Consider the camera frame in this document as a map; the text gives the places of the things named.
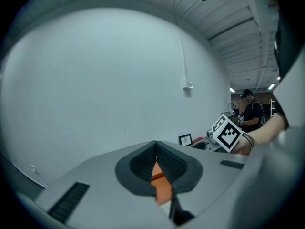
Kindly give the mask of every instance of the backpack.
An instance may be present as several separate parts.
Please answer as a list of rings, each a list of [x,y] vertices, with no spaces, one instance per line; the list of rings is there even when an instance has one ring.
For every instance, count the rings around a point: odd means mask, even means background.
[[[253,105],[255,103],[259,104],[259,107],[260,107],[260,110],[261,110],[261,117],[259,118],[259,121],[258,121],[259,126],[261,127],[261,126],[265,125],[265,123],[266,123],[265,111],[264,111],[263,106],[259,102],[257,102],[256,100],[254,100],[253,103],[252,103],[252,109],[253,109]]]

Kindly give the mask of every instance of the ceiling beam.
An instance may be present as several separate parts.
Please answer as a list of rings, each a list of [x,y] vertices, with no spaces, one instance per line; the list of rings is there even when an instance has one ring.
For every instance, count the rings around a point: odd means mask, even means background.
[[[261,57],[261,65],[263,68],[261,70],[261,74],[258,77],[258,83],[256,89],[260,87],[262,82],[262,78],[265,72],[265,67],[267,65],[268,53],[269,53],[269,41],[270,41],[270,29],[272,27],[271,19],[270,19],[270,10],[268,7],[267,0],[247,0],[250,6],[250,10],[253,14],[254,21],[259,26],[259,31],[261,32],[262,37],[262,57]]]

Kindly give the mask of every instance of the ceiling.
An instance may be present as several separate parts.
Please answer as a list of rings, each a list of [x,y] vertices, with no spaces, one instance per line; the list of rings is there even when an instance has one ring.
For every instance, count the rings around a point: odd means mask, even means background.
[[[4,39],[4,52],[41,15],[81,0],[30,0]],[[172,0],[135,0],[172,12]],[[236,94],[268,92],[279,75],[274,41],[278,11],[267,0],[173,0],[175,16],[199,30],[224,58]]]

